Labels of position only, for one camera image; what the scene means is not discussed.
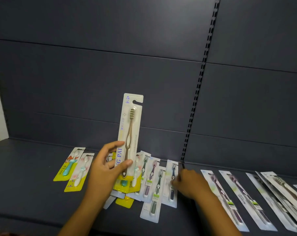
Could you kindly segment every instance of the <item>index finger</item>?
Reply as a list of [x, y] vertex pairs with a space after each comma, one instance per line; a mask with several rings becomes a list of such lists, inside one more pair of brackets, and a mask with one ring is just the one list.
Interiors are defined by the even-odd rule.
[[108, 155], [109, 151], [113, 148], [122, 146], [124, 141], [115, 141], [112, 143], [107, 143], [103, 146], [103, 148], [98, 152], [95, 161], [99, 163], [104, 163], [105, 157]]

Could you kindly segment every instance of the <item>teal handle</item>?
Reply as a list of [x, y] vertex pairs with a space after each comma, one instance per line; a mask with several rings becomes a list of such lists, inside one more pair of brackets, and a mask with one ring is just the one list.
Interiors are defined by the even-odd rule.
[[73, 163], [75, 163], [75, 162], [76, 162], [76, 160], [75, 160], [75, 161], [71, 161], [71, 160], [70, 160], [70, 162], [69, 162], [67, 168], [66, 168], [66, 169], [63, 171], [63, 173], [62, 173], [63, 176], [67, 176], [67, 175], [69, 174], [69, 172], [70, 172], [70, 170], [71, 170], [71, 167], [72, 167]]

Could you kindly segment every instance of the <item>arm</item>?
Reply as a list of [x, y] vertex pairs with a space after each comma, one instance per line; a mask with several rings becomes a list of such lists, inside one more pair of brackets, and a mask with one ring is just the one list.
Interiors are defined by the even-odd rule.
[[202, 175], [183, 169], [172, 184], [200, 206], [215, 236], [241, 236]]
[[117, 177], [132, 164], [132, 160], [126, 160], [114, 168], [115, 160], [106, 162], [106, 156], [123, 144], [122, 141], [108, 143], [99, 151], [91, 165], [84, 198], [75, 213], [62, 227], [58, 236], [88, 235], [95, 218], [109, 197]]

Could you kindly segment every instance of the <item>person's right hand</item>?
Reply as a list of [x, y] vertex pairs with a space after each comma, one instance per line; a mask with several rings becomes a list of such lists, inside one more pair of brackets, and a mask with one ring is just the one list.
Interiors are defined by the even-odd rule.
[[183, 195], [194, 200], [201, 195], [213, 195], [206, 179], [194, 170], [182, 169], [171, 183]]

